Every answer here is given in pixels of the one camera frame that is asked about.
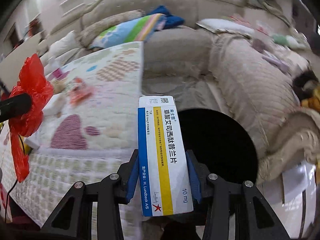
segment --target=bed sheet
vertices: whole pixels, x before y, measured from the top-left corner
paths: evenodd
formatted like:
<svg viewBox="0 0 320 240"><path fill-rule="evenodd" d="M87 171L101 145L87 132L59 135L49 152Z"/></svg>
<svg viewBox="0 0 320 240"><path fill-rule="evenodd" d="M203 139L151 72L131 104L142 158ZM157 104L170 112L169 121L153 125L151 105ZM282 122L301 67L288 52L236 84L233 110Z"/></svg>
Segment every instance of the bed sheet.
<svg viewBox="0 0 320 240"><path fill-rule="evenodd" d="M11 197L39 226L76 181L98 182L129 161L137 147L142 52L143 43L131 42L65 66L68 75L64 82L80 77L94 87L94 93L76 107L66 103L60 114L45 117L36 132L40 148L31 153L30 174L17 184ZM0 135L0 166L6 190L16 179L8 131L6 124ZM92 239L97 238L96 215L94 205ZM121 205L120 216L125 239L140 238L139 190L129 205Z"/></svg>

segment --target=blue pillow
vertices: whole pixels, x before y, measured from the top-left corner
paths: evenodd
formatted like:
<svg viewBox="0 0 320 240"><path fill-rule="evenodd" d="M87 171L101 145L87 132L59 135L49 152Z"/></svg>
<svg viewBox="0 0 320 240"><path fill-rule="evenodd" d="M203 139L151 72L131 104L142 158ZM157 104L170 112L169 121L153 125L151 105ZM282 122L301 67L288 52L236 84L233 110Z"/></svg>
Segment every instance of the blue pillow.
<svg viewBox="0 0 320 240"><path fill-rule="evenodd" d="M153 11L148 13L147 15L151 15L151 14L155 14L155 13L161 13L161 14L166 15L167 21L165 22L163 29L171 29L171 28L177 27L179 25L182 25L184 23L183 18L181 18L179 16L172 15L170 13L170 11L164 5L160 5L158 8L154 9Z"/></svg>

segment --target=green object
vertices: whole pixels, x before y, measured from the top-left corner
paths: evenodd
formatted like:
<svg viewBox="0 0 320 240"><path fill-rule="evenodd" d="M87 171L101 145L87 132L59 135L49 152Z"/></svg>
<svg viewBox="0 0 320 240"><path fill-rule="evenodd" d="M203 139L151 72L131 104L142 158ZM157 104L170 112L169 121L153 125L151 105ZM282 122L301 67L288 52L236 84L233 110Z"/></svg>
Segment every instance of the green object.
<svg viewBox="0 0 320 240"><path fill-rule="evenodd" d="M275 44L279 44L279 45L282 45L282 46L288 46L289 45L286 36L279 35L279 34L274 34L272 36L272 38L273 38L273 42Z"/></svg>

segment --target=silver bolt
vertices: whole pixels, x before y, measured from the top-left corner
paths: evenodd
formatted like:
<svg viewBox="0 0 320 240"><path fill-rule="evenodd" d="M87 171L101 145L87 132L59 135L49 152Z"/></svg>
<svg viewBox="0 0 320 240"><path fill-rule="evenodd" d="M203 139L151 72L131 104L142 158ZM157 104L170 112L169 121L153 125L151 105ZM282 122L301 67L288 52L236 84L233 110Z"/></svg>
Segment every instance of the silver bolt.
<svg viewBox="0 0 320 240"><path fill-rule="evenodd" d="M244 182L244 184L247 186L247 187L253 187L253 183L250 181L250 180L246 180Z"/></svg>
<svg viewBox="0 0 320 240"><path fill-rule="evenodd" d="M82 188L83 183L81 181L78 181L75 183L75 188Z"/></svg>
<svg viewBox="0 0 320 240"><path fill-rule="evenodd" d="M110 179L112 179L112 180L116 180L116 179L118 179L119 178L119 174L117 174L117 173L112 173L111 175L110 175Z"/></svg>
<svg viewBox="0 0 320 240"><path fill-rule="evenodd" d="M213 179L213 180L216 180L218 178L218 175L217 174L214 174L214 173L211 173L209 174L209 179Z"/></svg>

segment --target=tufted headboard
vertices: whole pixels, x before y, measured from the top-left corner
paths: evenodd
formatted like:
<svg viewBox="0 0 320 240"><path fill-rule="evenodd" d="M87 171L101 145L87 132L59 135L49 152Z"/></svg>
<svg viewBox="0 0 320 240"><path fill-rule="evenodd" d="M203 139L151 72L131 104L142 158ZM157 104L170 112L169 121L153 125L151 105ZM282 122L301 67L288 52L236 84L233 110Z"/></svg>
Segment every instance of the tufted headboard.
<svg viewBox="0 0 320 240"><path fill-rule="evenodd" d="M61 38L72 27L81 31L106 17L137 9L148 13L159 5L165 5L172 14L184 18L185 25L191 28L196 28L196 22L204 18L221 18L235 12L242 15L244 6L240 0L95 0L55 26L49 43Z"/></svg>

